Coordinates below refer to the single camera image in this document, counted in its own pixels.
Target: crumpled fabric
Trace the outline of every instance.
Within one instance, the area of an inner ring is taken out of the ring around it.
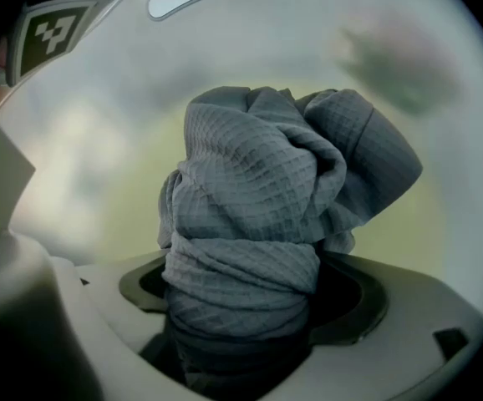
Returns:
[[[305,327],[318,245],[351,230],[422,171],[399,131],[354,90],[221,87],[186,111],[186,159],[160,193],[170,319],[200,339],[269,341]],[[339,302],[340,299],[329,299]]]

